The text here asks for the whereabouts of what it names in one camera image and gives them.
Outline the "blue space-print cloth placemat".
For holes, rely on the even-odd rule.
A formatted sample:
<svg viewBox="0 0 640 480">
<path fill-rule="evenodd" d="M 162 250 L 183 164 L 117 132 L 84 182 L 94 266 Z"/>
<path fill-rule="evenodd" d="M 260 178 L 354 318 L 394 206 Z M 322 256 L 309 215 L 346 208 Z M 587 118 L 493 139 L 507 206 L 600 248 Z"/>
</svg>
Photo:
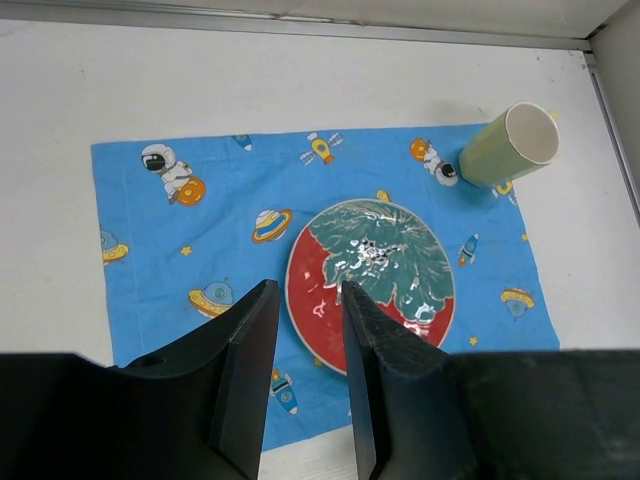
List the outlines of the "blue space-print cloth placemat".
<svg viewBox="0 0 640 480">
<path fill-rule="evenodd" d="M 453 268 L 449 353 L 555 350 L 557 334 L 511 185 L 475 188 L 458 156 L 474 125 L 231 135 L 91 149 L 114 359 L 125 365 L 232 307 L 282 290 L 263 446 L 342 428 L 345 374 L 302 344 L 285 299 L 301 230 L 346 200 L 418 215 Z"/>
</svg>

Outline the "pale green mug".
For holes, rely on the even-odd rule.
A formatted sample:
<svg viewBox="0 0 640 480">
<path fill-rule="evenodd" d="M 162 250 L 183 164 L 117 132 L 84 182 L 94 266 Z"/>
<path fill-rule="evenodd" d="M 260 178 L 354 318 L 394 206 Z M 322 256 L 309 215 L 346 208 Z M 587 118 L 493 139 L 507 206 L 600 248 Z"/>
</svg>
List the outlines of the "pale green mug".
<svg viewBox="0 0 640 480">
<path fill-rule="evenodd" d="M 482 128 L 459 156 L 462 177 L 493 188 L 550 165 L 558 156 L 556 121 L 543 108 L 519 102 Z"/>
</svg>

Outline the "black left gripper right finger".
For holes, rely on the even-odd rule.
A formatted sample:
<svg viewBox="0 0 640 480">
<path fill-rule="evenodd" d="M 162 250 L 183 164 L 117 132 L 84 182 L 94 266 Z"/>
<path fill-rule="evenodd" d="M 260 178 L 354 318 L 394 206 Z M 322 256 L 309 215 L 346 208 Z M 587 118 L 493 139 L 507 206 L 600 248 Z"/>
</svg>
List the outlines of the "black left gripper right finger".
<svg viewBox="0 0 640 480">
<path fill-rule="evenodd" d="M 474 478 L 449 356 L 384 313 L 359 284 L 344 282 L 341 295 L 358 477 Z"/>
</svg>

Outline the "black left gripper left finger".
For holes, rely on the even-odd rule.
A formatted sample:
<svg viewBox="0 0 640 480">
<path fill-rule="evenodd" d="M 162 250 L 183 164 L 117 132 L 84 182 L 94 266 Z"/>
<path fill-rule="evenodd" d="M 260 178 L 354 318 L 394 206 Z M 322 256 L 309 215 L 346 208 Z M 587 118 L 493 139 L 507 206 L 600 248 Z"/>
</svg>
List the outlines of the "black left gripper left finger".
<svg viewBox="0 0 640 480">
<path fill-rule="evenodd" d="M 254 479 L 279 321 L 263 280 L 222 315 L 122 368 L 122 479 Z"/>
</svg>

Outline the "red and teal plate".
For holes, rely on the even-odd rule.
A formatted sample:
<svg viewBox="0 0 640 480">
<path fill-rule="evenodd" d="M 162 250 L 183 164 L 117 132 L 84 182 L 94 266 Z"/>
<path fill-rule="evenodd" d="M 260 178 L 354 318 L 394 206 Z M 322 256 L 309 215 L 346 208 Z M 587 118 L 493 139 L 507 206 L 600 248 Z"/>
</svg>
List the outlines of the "red and teal plate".
<svg viewBox="0 0 640 480">
<path fill-rule="evenodd" d="M 365 198 L 339 202 L 294 241 L 285 276 L 291 323 L 306 349 L 339 374 L 346 372 L 346 281 L 423 340 L 444 342 L 455 312 L 453 268 L 433 231 L 407 208 Z"/>
</svg>

